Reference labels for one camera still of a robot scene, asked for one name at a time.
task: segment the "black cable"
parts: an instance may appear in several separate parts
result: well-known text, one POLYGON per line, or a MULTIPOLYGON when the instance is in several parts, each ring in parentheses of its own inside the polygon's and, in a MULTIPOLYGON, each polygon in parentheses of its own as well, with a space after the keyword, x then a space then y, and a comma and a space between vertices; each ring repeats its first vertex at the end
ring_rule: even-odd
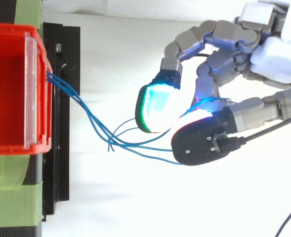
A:
POLYGON ((251 136, 248 136, 248 137, 245 137, 245 138, 241 137, 240 139, 243 140, 243 142, 247 143, 247 142, 249 142, 251 140, 254 140, 254 139, 258 138, 258 137, 261 137, 261 136, 266 135, 266 134, 268 134, 268 133, 270 133, 272 131, 275 131, 275 130, 277 130, 279 128, 282 128, 282 127, 284 127, 284 126, 286 126, 286 125, 288 125, 290 123, 291 123, 291 118, 289 118, 289 119, 287 119, 287 120, 285 120, 285 121, 283 121, 283 122, 281 122, 281 123, 279 123, 277 125, 269 127, 269 128, 267 128, 267 129, 265 129, 265 130, 263 130, 261 132, 255 133, 255 134, 253 134, 251 136))
POLYGON ((275 235, 275 237, 278 237, 280 235, 280 233, 282 232, 283 228, 285 227, 285 225, 288 223, 288 221, 291 219, 291 213, 290 215, 287 217, 287 219, 283 222, 282 226, 279 228, 277 234, 275 235))
POLYGON ((207 53, 198 53, 195 57, 208 57, 209 54, 207 53))

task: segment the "robotic hand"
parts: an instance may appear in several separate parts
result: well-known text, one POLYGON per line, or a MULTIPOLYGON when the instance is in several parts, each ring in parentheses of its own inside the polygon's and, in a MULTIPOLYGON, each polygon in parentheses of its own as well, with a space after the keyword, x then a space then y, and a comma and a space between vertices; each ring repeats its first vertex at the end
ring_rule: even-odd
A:
POLYGON ((251 140, 229 138, 228 134, 259 128, 267 121, 291 120, 291 3, 261 0, 247 3, 233 23, 205 21, 178 35, 165 48, 159 74, 139 93, 136 121, 142 131, 158 132, 156 121, 168 125, 169 120, 180 115, 164 110, 177 111, 182 61, 196 56, 206 43, 219 50, 197 68, 192 105, 219 97, 218 88, 238 75, 284 91, 236 104, 222 101, 197 107, 213 116, 192 122, 174 134, 173 154, 184 165, 223 158, 251 140))

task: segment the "bundle of blue wires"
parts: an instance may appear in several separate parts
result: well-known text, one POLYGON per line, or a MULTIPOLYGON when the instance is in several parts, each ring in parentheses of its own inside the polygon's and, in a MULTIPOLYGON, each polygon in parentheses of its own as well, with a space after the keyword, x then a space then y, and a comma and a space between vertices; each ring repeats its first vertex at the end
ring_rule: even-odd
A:
MULTIPOLYGON (((148 149, 148 150, 153 150, 153 151, 160 151, 160 152, 172 152, 172 150, 168 150, 168 149, 160 149, 160 148, 153 148, 153 147, 146 147, 143 146, 144 144, 148 144, 150 142, 154 142, 160 138, 162 138, 163 136, 165 136, 169 131, 165 131, 163 132, 161 135, 150 139, 148 141, 144 141, 144 142, 138 142, 138 143, 130 143, 130 142, 126 142, 121 140, 120 138, 118 138, 118 136, 120 136, 121 134, 123 134, 124 132, 133 130, 133 129, 137 129, 137 128, 130 128, 127 129, 126 131, 120 133, 119 135, 115 135, 114 133, 125 123, 134 120, 130 119, 126 122, 124 122, 122 125, 120 125, 116 131, 114 133, 112 133, 96 116, 93 115, 93 113, 90 111, 90 109, 87 107, 87 105, 84 103, 84 101, 81 99, 81 97, 79 96, 79 94, 68 84, 66 83, 64 80, 62 80, 61 78, 57 77, 56 75, 50 73, 49 71, 47 71, 47 81, 49 83, 52 83, 54 86, 60 88, 61 90, 63 90, 68 96, 70 96, 73 100, 75 100, 87 113, 90 122, 95 130, 95 132, 97 133, 97 135, 106 143, 108 143, 112 150, 114 151, 112 146, 118 146, 121 147, 127 151, 133 152, 139 156, 145 157, 145 158, 150 158, 150 159, 157 159, 157 160, 161 160, 161 161, 165 161, 171 164, 177 164, 180 165, 178 162, 173 162, 167 159, 163 159, 163 158, 159 158, 159 157, 152 157, 152 156, 148 156, 142 153, 139 153, 135 150, 132 150, 131 148, 138 148, 138 149, 148 149), (107 138, 105 138, 99 131, 99 129, 106 135, 107 138)), ((198 102, 197 104, 195 104, 194 106, 192 106, 184 115, 188 114, 189 112, 191 112, 192 110, 194 110, 197 106, 201 105, 202 103, 208 102, 208 101, 214 101, 214 100, 228 100, 227 98, 219 98, 219 97, 215 97, 215 98, 206 98, 201 100, 200 102, 198 102)))

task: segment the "cable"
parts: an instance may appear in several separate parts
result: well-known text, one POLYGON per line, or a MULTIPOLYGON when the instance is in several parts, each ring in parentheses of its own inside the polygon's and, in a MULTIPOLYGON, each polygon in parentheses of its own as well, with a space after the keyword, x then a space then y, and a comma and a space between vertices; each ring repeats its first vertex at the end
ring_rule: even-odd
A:
POLYGON ((284 127, 286 125, 289 125, 289 124, 291 124, 291 118, 289 118, 289 119, 287 119, 287 120, 285 120, 283 122, 280 122, 277 125, 271 126, 271 127, 267 128, 267 129, 265 129, 263 131, 260 131, 258 133, 255 133, 255 134, 253 134, 251 136, 248 136, 248 137, 245 137, 245 138, 242 137, 240 139, 242 139, 244 142, 249 142, 251 140, 254 140, 254 139, 258 138, 258 137, 261 137, 263 135, 266 135, 266 134, 268 134, 270 132, 273 132, 273 131, 275 131, 275 130, 277 130, 279 128, 282 128, 282 127, 284 127))
MULTIPOLYGON (((130 122, 130 121, 132 121, 132 120, 135 120, 135 118, 132 118, 132 119, 130 119, 130 120, 127 120, 127 121, 123 122, 121 125, 119 125, 118 128, 116 128, 116 130, 114 131, 114 134, 115 134, 116 131, 117 131, 118 129, 120 129, 123 125, 125 125, 126 123, 128 123, 128 122, 130 122)), ((115 151, 115 150, 113 149, 112 145, 111 145, 111 144, 108 144, 108 152, 109 152, 109 147, 111 147, 111 149, 112 149, 113 152, 115 151)))
POLYGON ((279 228, 277 234, 275 235, 275 237, 278 237, 280 235, 280 233, 282 232, 283 228, 285 227, 285 225, 288 223, 288 221, 291 219, 291 213, 290 215, 286 218, 286 220, 283 222, 283 224, 281 225, 281 227, 279 228))
POLYGON ((131 150, 131 149, 129 149, 128 147, 133 147, 133 148, 143 148, 143 149, 149 149, 149 150, 155 150, 155 151, 165 151, 165 152, 171 152, 172 150, 167 150, 167 149, 157 149, 157 148, 150 148, 150 147, 143 147, 143 146, 133 146, 133 145, 123 145, 123 144, 119 144, 119 143, 117 143, 116 141, 114 141, 111 137, 110 137, 110 135, 107 133, 107 130, 109 131, 109 129, 107 129, 106 127, 105 127, 105 125, 103 125, 93 114, 92 114, 92 112, 88 109, 88 107, 85 105, 85 103, 82 101, 82 99, 80 98, 80 96, 73 90, 73 88, 72 87, 70 87, 70 85, 68 85, 66 82, 64 82, 64 84, 68 87, 68 88, 70 88, 70 90, 69 89, 67 89, 67 88, 65 88, 64 86, 62 86, 62 85, 60 85, 57 81, 55 81, 53 78, 51 78, 51 77, 47 77, 48 78, 48 81, 50 82, 50 83, 53 83, 55 86, 58 86, 58 87, 60 87, 65 93, 67 93, 67 95, 68 96, 70 96, 73 100, 75 100, 86 112, 87 112, 87 114, 88 114, 88 116, 89 116, 89 119, 90 119, 90 121, 91 121, 91 124, 92 124, 92 126, 93 126, 93 128, 94 128, 94 130, 95 130, 95 132, 97 133, 97 135, 103 140, 103 141, 105 141, 105 142, 109 142, 108 140, 106 140, 101 134, 100 134, 100 132, 98 131, 98 129, 97 129, 97 127, 96 127, 96 125, 95 125, 95 123, 94 123, 94 121, 93 120, 96 120, 95 122, 97 123, 97 125, 99 126, 99 128, 102 130, 102 132, 110 139, 110 140, 112 140, 113 141, 113 143, 111 143, 112 145, 116 145, 116 146, 120 146, 121 148, 123 148, 123 149, 125 149, 125 150, 128 150, 128 151, 130 151, 130 152, 133 152, 133 153, 135 153, 135 154, 138 154, 138 155, 140 155, 140 156, 143 156, 143 157, 145 157, 145 158, 151 158, 151 159, 157 159, 157 160, 162 160, 162 161, 165 161, 165 162, 168 162, 168 163, 172 163, 172 164, 178 164, 178 165, 180 165, 179 163, 176 163, 176 162, 172 162, 172 161, 170 161, 170 160, 167 160, 167 159, 162 159, 162 158, 157 158, 157 157, 151 157, 151 156, 147 156, 147 155, 144 155, 144 154, 141 154, 141 153, 139 153, 139 152, 136 152, 136 151, 134 151, 134 150, 131 150))
MULTIPOLYGON (((98 118, 96 118, 92 112, 89 110, 89 108, 86 106, 86 104, 83 102, 83 100, 81 99, 81 97, 78 95, 78 93, 65 81, 63 81, 62 79, 60 79, 59 77, 55 76, 54 74, 47 72, 47 78, 48 81, 50 83, 52 83, 53 85, 61 88, 68 96, 70 96, 73 100, 75 100, 87 113, 90 122, 95 130, 95 132, 97 133, 97 135, 105 142, 107 142, 110 145, 116 145, 119 146, 125 150, 134 152, 138 155, 141 155, 143 157, 147 157, 147 158, 155 158, 155 157, 150 157, 141 153, 138 153, 134 150, 129 149, 130 148, 141 148, 141 149, 148 149, 148 150, 154 150, 154 151, 162 151, 162 152, 172 152, 172 150, 168 150, 168 149, 158 149, 158 148, 152 148, 152 147, 144 147, 141 146, 143 144, 147 144, 153 141, 156 141, 158 139, 160 139, 161 137, 163 137, 164 135, 166 135, 170 130, 165 131, 164 133, 162 133, 160 136, 150 139, 148 141, 145 142, 139 142, 139 143, 128 143, 125 142, 121 139, 118 138, 118 136, 114 135, 98 118), (107 136, 108 139, 105 139, 99 132, 99 130, 97 129, 96 125, 99 127, 99 129, 107 136)), ((195 107, 199 106, 200 104, 206 102, 206 101, 213 101, 213 100, 217 100, 217 99, 223 99, 223 98, 207 98, 204 99, 202 101, 200 101, 199 103, 197 103, 196 105, 194 105, 192 109, 194 109, 195 107)), ((161 158, 157 158, 159 160, 163 160, 166 162, 171 163, 171 161, 169 160, 165 160, 165 159, 161 159, 161 158)))
POLYGON ((65 93, 67 93, 72 99, 74 99, 88 114, 89 118, 90 118, 90 121, 93 125, 93 128, 95 130, 95 132, 98 134, 98 136, 105 142, 109 143, 109 144, 112 144, 112 145, 116 145, 116 146, 120 146, 120 147, 131 147, 131 148, 142 148, 142 149, 148 149, 148 150, 153 150, 153 151, 160 151, 160 152, 171 152, 172 150, 168 150, 168 149, 160 149, 160 148, 152 148, 152 147, 144 147, 144 146, 140 146, 140 145, 134 145, 133 143, 131 143, 132 145, 130 144, 127 144, 127 145, 124 145, 124 144, 119 144, 117 143, 113 138, 117 137, 115 136, 113 133, 111 133, 109 131, 109 129, 102 124, 102 122, 100 122, 93 114, 92 112, 88 109, 88 107, 85 105, 85 103, 81 103, 80 101, 76 100, 74 98, 74 96, 70 93, 69 90, 67 90, 65 87, 61 86, 60 84, 58 84, 56 81, 53 81, 52 79, 49 79, 48 80, 50 83, 53 83, 55 86, 58 86, 60 87, 61 89, 64 90, 65 93), (99 126, 99 128, 102 130, 102 132, 108 137, 108 139, 112 140, 112 142, 109 142, 108 140, 106 140, 101 134, 100 132, 98 131, 94 121, 96 122, 96 124, 99 126))

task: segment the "blue wire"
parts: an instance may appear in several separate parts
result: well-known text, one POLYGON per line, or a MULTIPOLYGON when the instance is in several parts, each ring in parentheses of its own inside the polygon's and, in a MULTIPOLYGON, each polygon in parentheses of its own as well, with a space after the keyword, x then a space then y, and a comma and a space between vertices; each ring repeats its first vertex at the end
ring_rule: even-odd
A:
POLYGON ((120 135, 124 134, 125 132, 131 131, 131 130, 135 130, 135 129, 139 129, 139 128, 138 128, 138 127, 132 127, 132 128, 129 128, 129 129, 127 129, 127 130, 125 130, 125 131, 119 133, 117 136, 120 136, 120 135))
POLYGON ((119 142, 121 142, 121 143, 124 143, 124 144, 126 144, 126 145, 136 145, 136 146, 138 146, 138 145, 144 145, 144 144, 147 144, 147 143, 150 143, 150 142, 154 142, 154 141, 156 141, 156 140, 158 140, 158 139, 160 139, 160 138, 162 138, 163 136, 165 136, 169 131, 170 131, 170 129, 169 130, 167 130, 167 131, 165 131, 165 132, 163 132, 160 136, 158 136, 158 137, 156 137, 156 138, 153 138, 153 139, 150 139, 150 140, 148 140, 148 141, 145 141, 145 142, 139 142, 139 143, 129 143, 129 142, 125 142, 125 141, 123 141, 123 140, 121 140, 121 139, 119 139, 117 136, 115 136, 98 118, 96 118, 93 114, 92 114, 92 112, 88 109, 88 107, 86 106, 86 104, 82 101, 82 99, 80 98, 80 96, 79 96, 79 94, 69 85, 69 84, 67 84, 65 81, 63 81, 62 79, 60 79, 59 77, 57 77, 56 75, 53 75, 52 73, 50 73, 50 72, 47 72, 49 75, 51 75, 51 76, 53 76, 56 80, 58 80, 59 82, 61 82, 61 83, 63 83, 63 84, 65 84, 66 86, 67 86, 67 88, 69 88, 70 89, 70 91, 76 96, 76 98, 82 103, 82 105, 84 106, 84 109, 85 109, 85 111, 86 112, 88 112, 89 114, 90 114, 90 116, 94 119, 94 121, 100 126, 100 128, 104 128, 106 131, 107 131, 107 133, 108 134, 110 134, 111 135, 111 137, 110 137, 110 139, 111 140, 113 140, 112 138, 115 138, 115 139, 117 139, 119 142))
MULTIPOLYGON (((132 148, 142 148, 142 149, 149 149, 149 150, 154 150, 154 151, 165 151, 165 152, 171 152, 172 150, 167 150, 167 149, 157 149, 157 148, 151 148, 151 147, 143 147, 143 146, 140 146, 140 145, 143 145, 143 144, 147 144, 147 143, 150 143, 150 142, 153 142, 153 141, 156 141, 158 139, 160 139, 161 137, 163 137, 164 135, 166 135, 170 130, 167 130, 165 131, 164 133, 162 133, 160 136, 156 137, 156 138, 153 138, 153 139, 150 139, 148 141, 145 141, 145 142, 140 142, 140 143, 128 143, 128 142, 125 142, 125 141, 122 141, 121 139, 118 138, 119 135, 123 134, 124 132, 127 132, 129 130, 132 130, 132 129, 128 129, 122 133, 120 133, 119 135, 115 136, 98 118, 96 118, 92 112, 89 110, 89 108, 86 106, 86 104, 83 102, 83 100, 80 98, 80 96, 78 95, 78 93, 69 85, 67 84, 65 81, 63 81, 62 79, 60 79, 59 77, 53 75, 52 73, 50 72, 47 72, 47 74, 49 76, 47 76, 48 78, 48 81, 50 83, 52 83, 53 85, 61 88, 66 94, 68 94, 73 100, 75 100, 85 111, 86 113, 88 114, 89 116, 89 119, 90 119, 90 122, 94 128, 94 130, 96 131, 96 133, 98 134, 98 136, 105 142, 107 142, 109 145, 115 145, 115 146, 119 146, 125 150, 128 150, 130 152, 133 152, 135 154, 138 154, 140 156, 143 156, 145 158, 153 158, 153 159, 158 159, 158 160, 162 160, 162 161, 166 161, 166 162, 169 162, 169 163, 173 163, 173 164, 179 164, 179 163, 176 163, 176 162, 172 162, 172 161, 169 161, 169 160, 166 160, 166 159, 162 159, 162 158, 156 158, 156 157, 151 157, 151 156, 147 156, 147 155, 144 155, 144 154, 141 154, 139 152, 136 152, 134 150, 131 150, 129 149, 128 147, 132 147, 132 148), (95 123, 98 125, 98 127, 101 129, 101 131, 108 137, 108 140, 106 140, 99 132, 99 130, 97 129, 95 123)), ((204 102, 207 102, 207 101, 214 101, 214 100, 217 100, 217 99, 220 99, 220 100, 225 100, 223 98, 207 98, 207 99, 204 99, 200 102, 198 102, 196 105, 192 106, 184 115, 188 114, 190 111, 192 111, 195 107, 199 106, 200 104, 204 103, 204 102)), ((131 121, 133 119, 130 119, 126 122, 124 122, 123 124, 121 124, 117 130, 122 126, 124 125, 125 123, 131 121)))
MULTIPOLYGON (((132 120, 135 120, 135 118, 132 118, 132 119, 130 119, 130 120, 127 120, 127 121, 125 121, 125 122, 123 122, 121 125, 119 125, 119 127, 118 128, 116 128, 116 130, 114 131, 114 134, 116 133, 116 131, 118 130, 118 129, 120 129, 123 125, 125 125, 126 123, 128 123, 128 122, 130 122, 130 121, 132 121, 132 120)), ((111 147, 111 149, 112 149, 112 151, 114 152, 115 150, 113 149, 113 147, 112 147, 112 145, 111 144, 108 144, 108 152, 109 152, 109 147, 111 147)))
POLYGON ((58 86, 60 87, 65 93, 67 93, 72 99, 74 99, 88 114, 89 116, 89 119, 91 121, 91 124, 93 125, 93 128, 95 130, 95 132, 98 134, 98 136, 105 142, 109 143, 109 144, 112 144, 112 145, 115 145, 115 146, 119 146, 119 147, 122 147, 122 148, 127 148, 127 147, 131 147, 131 148, 141 148, 141 149, 148 149, 148 150, 153 150, 153 151, 161 151, 161 152, 171 152, 172 150, 167 150, 167 149, 159 149, 159 148, 152 148, 152 147, 144 147, 144 146, 139 146, 139 145, 124 145, 124 144, 119 144, 117 143, 116 141, 113 140, 113 137, 116 137, 114 136, 111 132, 110 132, 110 135, 107 133, 108 129, 105 130, 105 126, 98 120, 98 121, 95 121, 97 123, 97 125, 100 127, 100 129, 103 131, 103 133, 110 139, 113 141, 113 143, 109 142, 108 140, 106 140, 98 131, 97 127, 95 126, 95 123, 94 121, 92 120, 92 118, 96 118, 92 112, 88 109, 88 107, 86 106, 86 104, 81 100, 81 98, 79 98, 79 95, 76 95, 76 98, 72 95, 71 91, 68 90, 67 88, 65 88, 64 86, 60 85, 59 83, 57 83, 53 78, 51 77, 48 77, 48 81, 52 84, 54 84, 55 86, 58 86))

